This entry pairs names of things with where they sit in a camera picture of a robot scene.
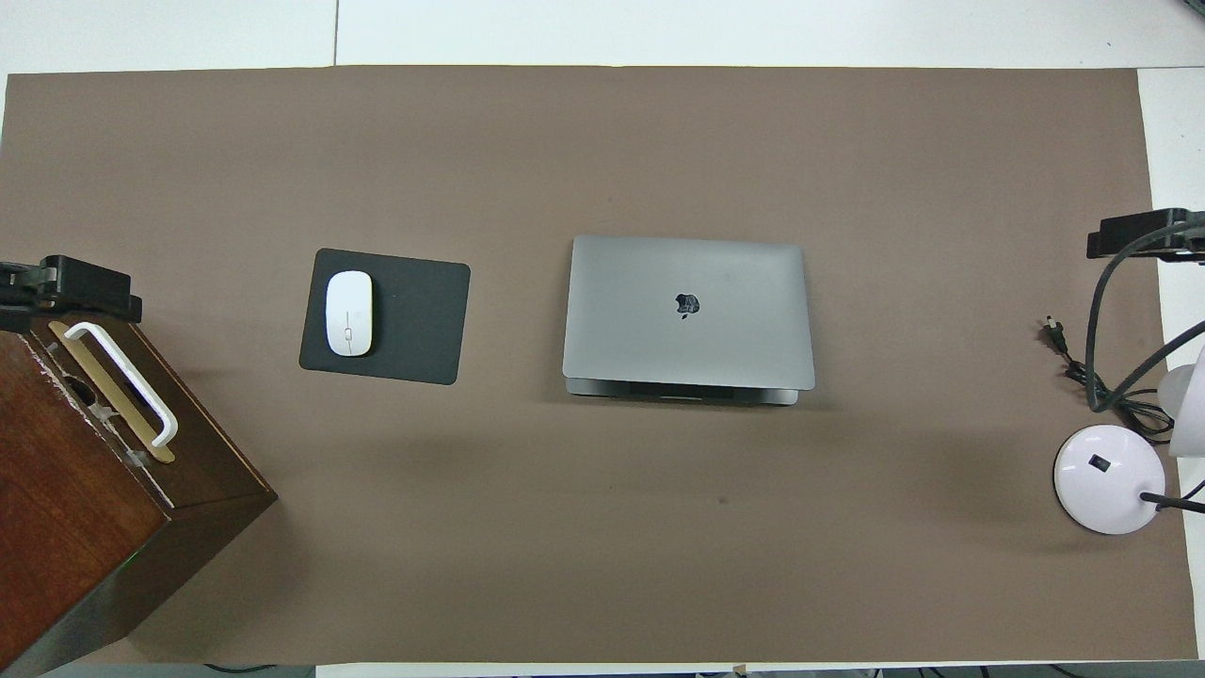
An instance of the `white mouse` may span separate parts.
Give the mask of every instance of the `white mouse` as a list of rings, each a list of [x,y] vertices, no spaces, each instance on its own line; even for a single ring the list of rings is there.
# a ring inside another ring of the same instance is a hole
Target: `white mouse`
[[[340,356],[363,356],[372,348],[372,278],[345,270],[327,283],[327,344]]]

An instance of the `silver laptop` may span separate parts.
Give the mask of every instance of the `silver laptop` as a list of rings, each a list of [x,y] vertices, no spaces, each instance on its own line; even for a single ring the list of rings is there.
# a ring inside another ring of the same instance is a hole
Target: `silver laptop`
[[[578,235],[565,388],[790,406],[816,387],[794,244]]]

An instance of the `wooden cabinet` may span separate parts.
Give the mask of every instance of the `wooden cabinet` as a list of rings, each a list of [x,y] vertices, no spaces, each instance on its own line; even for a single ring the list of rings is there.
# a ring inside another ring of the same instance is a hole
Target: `wooden cabinet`
[[[100,329],[64,335],[81,322]],[[178,424],[161,448],[155,397]],[[69,314],[0,331],[2,678],[125,636],[274,501],[136,325]]]

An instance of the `black mouse pad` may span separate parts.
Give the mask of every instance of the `black mouse pad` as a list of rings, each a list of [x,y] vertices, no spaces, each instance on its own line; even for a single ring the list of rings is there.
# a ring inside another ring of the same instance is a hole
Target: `black mouse pad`
[[[327,344],[327,283],[343,270],[372,278],[372,347],[363,356],[340,356]],[[465,264],[318,249],[298,362],[322,372],[452,384],[468,303]]]

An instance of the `power cord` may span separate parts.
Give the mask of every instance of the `power cord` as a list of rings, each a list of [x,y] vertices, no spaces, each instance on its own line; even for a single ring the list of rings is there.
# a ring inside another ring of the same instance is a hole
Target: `power cord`
[[[1109,278],[1113,275],[1113,270],[1116,270],[1127,257],[1140,248],[1169,235],[1176,235],[1178,232],[1200,228],[1201,224],[1205,224],[1205,214],[1195,212],[1186,220],[1152,230],[1151,232],[1147,232],[1146,235],[1138,237],[1129,244],[1122,247],[1105,265],[1105,270],[1100,272],[1100,278],[1097,279],[1097,288],[1092,293],[1092,307],[1088,312],[1088,338],[1083,349],[1084,373],[1088,376],[1088,382],[1095,382],[1097,379],[1097,324],[1100,320],[1100,301],[1105,295],[1105,285],[1109,283]],[[1205,320],[1198,322],[1185,331],[1181,331],[1180,335],[1172,338],[1171,342],[1168,342],[1162,349],[1151,354],[1151,358],[1146,359],[1142,361],[1142,365],[1134,369],[1134,372],[1123,379],[1122,383],[1117,385],[1117,389],[1104,399],[1099,397],[1100,395],[1095,389],[1084,389],[1088,395],[1088,408],[1094,413],[1103,413],[1111,409],[1117,405],[1117,401],[1124,399],[1127,391],[1129,391],[1129,389],[1131,389],[1139,379],[1142,379],[1146,373],[1151,372],[1154,366],[1163,362],[1164,359],[1171,355],[1175,350],[1180,349],[1188,342],[1192,342],[1193,338],[1201,334],[1205,334]]]
[[[1088,409],[1094,413],[1117,409],[1118,415],[1123,421],[1125,421],[1127,426],[1154,446],[1162,446],[1165,441],[1154,440],[1153,436],[1169,434],[1175,426],[1175,421],[1158,406],[1134,400],[1134,396],[1151,394],[1153,393],[1152,390],[1141,389],[1138,391],[1130,391],[1130,389],[1133,389],[1134,385],[1138,384],[1138,381],[1142,379],[1146,373],[1151,372],[1152,369],[1171,355],[1171,353],[1180,349],[1188,342],[1192,342],[1197,336],[1205,334],[1205,320],[1189,326],[1172,338],[1171,342],[1164,344],[1162,349],[1151,354],[1151,356],[1142,361],[1142,365],[1134,369],[1134,372],[1129,373],[1129,376],[1123,379],[1116,389],[1107,389],[1104,382],[1101,382],[1100,376],[1097,375],[1095,369],[1097,325],[1100,320],[1100,305],[1105,295],[1105,287],[1109,284],[1109,278],[1113,275],[1117,266],[1121,265],[1121,263],[1130,254],[1170,235],[1198,229],[1201,224],[1205,224],[1205,212],[1194,212],[1192,217],[1186,220],[1158,228],[1146,235],[1142,235],[1141,237],[1135,238],[1129,244],[1122,247],[1117,254],[1109,260],[1105,269],[1100,272],[1100,278],[1097,279],[1097,288],[1092,293],[1092,306],[1088,312],[1088,331],[1087,341],[1084,342],[1082,364],[1072,360],[1068,354],[1066,337],[1063,336],[1063,324],[1052,317],[1046,316],[1044,331],[1050,338],[1051,344],[1053,344],[1054,350],[1062,354],[1068,361],[1068,370],[1064,375],[1066,375],[1069,379],[1072,379],[1083,387],[1083,391],[1087,395]],[[1140,418],[1146,418],[1148,423],[1144,423]]]
[[[1066,678],[1087,678],[1086,676],[1080,676],[1078,673],[1071,673],[1070,671],[1063,668],[1062,666],[1059,666],[1057,664],[1050,664],[1047,666],[1050,666],[1054,671],[1058,671],[1063,676],[1066,676]]]
[[[1064,361],[1066,361],[1066,370],[1063,371],[1063,377],[1066,377],[1087,390],[1088,366],[1071,358],[1071,354],[1066,348],[1066,336],[1063,334],[1063,323],[1051,316],[1046,316],[1046,324],[1042,325],[1042,334],[1051,348],[1062,355]],[[1113,403],[1113,413],[1117,415],[1117,419],[1122,420],[1122,424],[1124,424],[1127,429],[1138,434],[1152,446],[1168,444],[1168,440],[1158,437],[1171,434],[1171,430],[1176,425],[1175,420],[1172,420],[1171,415],[1165,413],[1159,406],[1135,397],[1154,394],[1154,389],[1139,389],[1136,391],[1122,394],[1119,399],[1113,399],[1115,391],[1105,385],[1105,382],[1100,379],[1100,376],[1093,375],[1093,378],[1092,390],[1095,391],[1097,399],[1100,401],[1111,401]]]
[[[982,676],[982,678],[992,678],[992,676],[987,672],[987,667],[986,666],[980,666],[978,670],[980,670],[980,676]],[[921,674],[921,678],[924,678],[924,672],[925,671],[933,672],[933,674],[936,676],[937,678],[946,678],[945,674],[942,674],[940,671],[937,671],[936,668],[934,668],[931,666],[925,666],[924,668],[919,668],[918,667],[916,670],[916,672]]]
[[[1191,499],[1193,499],[1193,495],[1195,495],[1197,493],[1200,493],[1201,490],[1205,490],[1205,481],[1201,481],[1200,483],[1198,483],[1195,488],[1193,488],[1187,495],[1185,495],[1183,497],[1180,497],[1180,499],[1181,500],[1191,500]]]
[[[263,671],[265,668],[274,668],[275,664],[260,664],[259,666],[248,666],[247,668],[227,668],[225,666],[218,666],[216,664],[204,665],[206,668],[212,668],[219,673],[254,673],[257,671]]]

